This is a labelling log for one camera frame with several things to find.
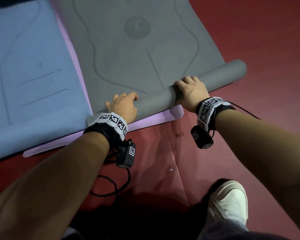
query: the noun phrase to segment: left hand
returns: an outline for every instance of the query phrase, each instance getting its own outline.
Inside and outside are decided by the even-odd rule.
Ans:
[[[138,94],[135,92],[131,92],[128,95],[123,93],[120,96],[115,94],[112,103],[107,101],[104,102],[104,104],[109,113],[114,112],[117,115],[120,115],[127,124],[130,124],[137,116],[137,109],[134,107],[133,101],[138,100],[138,98]]]

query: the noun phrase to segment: blue yoga mat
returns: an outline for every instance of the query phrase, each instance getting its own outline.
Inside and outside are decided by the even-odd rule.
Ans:
[[[83,130],[90,115],[50,0],[0,9],[0,158]]]

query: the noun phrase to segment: foot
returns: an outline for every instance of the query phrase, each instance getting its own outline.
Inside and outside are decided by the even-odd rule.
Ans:
[[[225,181],[211,194],[204,229],[225,219],[244,225],[248,219],[247,195],[243,186],[235,180]]]

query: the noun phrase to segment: forearm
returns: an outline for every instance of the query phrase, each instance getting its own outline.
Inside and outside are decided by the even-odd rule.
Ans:
[[[59,240],[108,151],[103,135],[86,133],[9,186],[0,194],[0,239]]]
[[[219,113],[215,125],[236,157],[300,227],[300,136],[235,110]]]

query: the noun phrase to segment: right hand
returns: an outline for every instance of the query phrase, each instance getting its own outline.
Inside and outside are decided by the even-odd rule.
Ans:
[[[178,100],[176,104],[181,104],[189,112],[195,113],[198,104],[210,97],[206,86],[196,76],[185,76],[174,84],[183,93],[183,99]]]

